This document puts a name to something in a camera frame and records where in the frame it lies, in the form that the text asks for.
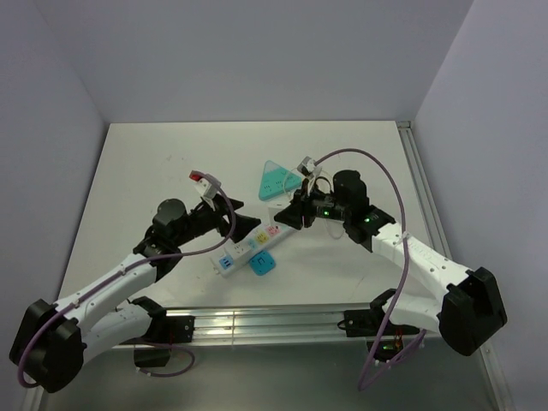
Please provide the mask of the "white colourful power strip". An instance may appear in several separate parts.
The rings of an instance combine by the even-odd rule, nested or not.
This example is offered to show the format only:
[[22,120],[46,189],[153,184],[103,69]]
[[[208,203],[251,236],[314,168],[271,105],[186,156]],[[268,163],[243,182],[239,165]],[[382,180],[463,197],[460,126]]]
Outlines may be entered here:
[[[248,245],[253,249],[253,257],[263,250],[267,251],[269,248],[276,246],[278,243],[285,240],[294,233],[294,229],[283,224],[270,225],[263,223],[259,227],[253,229],[251,233],[242,241],[247,242]],[[222,247],[220,247],[218,250],[210,255],[210,261],[212,263],[214,272],[222,277],[227,277],[232,273],[239,271],[249,262],[234,262],[232,258],[226,254],[226,252],[224,251],[224,246],[229,241],[232,240],[228,240],[227,242],[225,242]]]

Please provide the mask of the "teal triangular socket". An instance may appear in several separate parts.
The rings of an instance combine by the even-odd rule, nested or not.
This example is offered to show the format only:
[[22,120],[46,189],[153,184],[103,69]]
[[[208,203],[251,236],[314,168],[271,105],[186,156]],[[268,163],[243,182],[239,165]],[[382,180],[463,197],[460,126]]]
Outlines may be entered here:
[[301,177],[271,160],[265,162],[259,184],[258,197],[261,201],[269,201],[301,186]]

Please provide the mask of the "blue plug adapter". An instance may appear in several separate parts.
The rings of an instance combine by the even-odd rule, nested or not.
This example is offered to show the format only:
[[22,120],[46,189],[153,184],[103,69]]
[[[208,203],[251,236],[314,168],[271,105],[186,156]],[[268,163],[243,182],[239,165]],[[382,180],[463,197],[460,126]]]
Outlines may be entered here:
[[276,261],[271,254],[263,250],[254,255],[248,262],[250,268],[256,276],[262,277],[276,267]]

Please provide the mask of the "white charger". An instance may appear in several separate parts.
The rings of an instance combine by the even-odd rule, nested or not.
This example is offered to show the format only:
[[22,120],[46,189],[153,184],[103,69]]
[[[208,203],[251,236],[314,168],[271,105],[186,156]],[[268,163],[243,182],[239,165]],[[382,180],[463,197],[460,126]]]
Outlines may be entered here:
[[268,215],[271,223],[275,223],[274,217],[282,210],[286,209],[290,203],[288,201],[272,201],[267,204]]

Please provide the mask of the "white cube socket adapter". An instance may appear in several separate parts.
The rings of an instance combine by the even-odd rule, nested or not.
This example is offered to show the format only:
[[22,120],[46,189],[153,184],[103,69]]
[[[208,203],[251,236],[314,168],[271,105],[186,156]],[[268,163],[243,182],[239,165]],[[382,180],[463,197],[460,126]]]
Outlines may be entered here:
[[248,245],[247,242],[242,241],[240,243],[234,243],[229,241],[224,246],[224,251],[228,256],[232,258],[234,262],[244,261],[247,262],[252,258],[253,249]]

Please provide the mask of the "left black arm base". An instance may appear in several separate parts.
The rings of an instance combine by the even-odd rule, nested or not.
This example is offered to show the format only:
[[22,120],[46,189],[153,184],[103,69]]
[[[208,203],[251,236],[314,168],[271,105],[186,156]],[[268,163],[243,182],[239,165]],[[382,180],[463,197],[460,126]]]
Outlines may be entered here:
[[[193,341],[195,317],[168,316],[159,326],[143,337],[134,337],[127,344],[134,345],[133,359],[138,372],[154,378],[173,378],[190,371],[196,361],[195,354],[187,348]],[[183,354],[188,363],[176,372],[160,372],[176,354]]]

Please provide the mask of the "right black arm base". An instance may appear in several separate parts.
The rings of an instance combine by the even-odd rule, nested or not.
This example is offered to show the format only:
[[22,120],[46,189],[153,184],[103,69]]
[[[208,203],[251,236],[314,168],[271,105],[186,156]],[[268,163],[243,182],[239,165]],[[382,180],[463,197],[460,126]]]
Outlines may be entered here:
[[[384,318],[381,310],[375,309],[357,309],[346,310],[343,312],[342,320],[337,323],[337,328],[344,331],[346,337],[375,337]],[[382,340],[374,352],[375,360],[386,362],[392,360],[399,352],[404,349],[403,338],[405,336],[415,336],[420,330],[410,325],[393,325],[388,322],[383,331],[383,337],[388,340]]]

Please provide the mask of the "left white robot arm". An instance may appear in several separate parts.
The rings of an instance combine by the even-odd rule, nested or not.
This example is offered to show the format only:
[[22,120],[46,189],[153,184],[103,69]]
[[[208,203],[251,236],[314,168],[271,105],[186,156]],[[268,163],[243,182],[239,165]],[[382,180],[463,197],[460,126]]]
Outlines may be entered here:
[[220,194],[191,211],[180,200],[165,200],[143,240],[112,271],[68,297],[30,305],[9,352],[20,385],[55,393],[89,360],[119,343],[166,342],[165,308],[135,293],[175,268],[186,255],[182,245],[212,230],[224,241],[240,241],[260,226],[260,219],[238,213],[243,205]]

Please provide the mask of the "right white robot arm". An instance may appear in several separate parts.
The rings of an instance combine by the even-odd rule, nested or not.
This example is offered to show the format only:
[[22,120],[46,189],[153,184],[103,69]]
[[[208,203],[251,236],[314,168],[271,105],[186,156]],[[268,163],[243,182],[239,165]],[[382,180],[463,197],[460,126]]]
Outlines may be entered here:
[[508,322],[489,270],[457,264],[410,235],[402,223],[371,204],[355,170],[337,172],[328,193],[303,182],[273,218],[297,230],[311,227],[317,218],[338,221],[354,243],[402,268],[429,291],[424,298],[388,289],[371,301],[363,323],[379,333],[396,327],[436,332],[458,354],[469,356]]

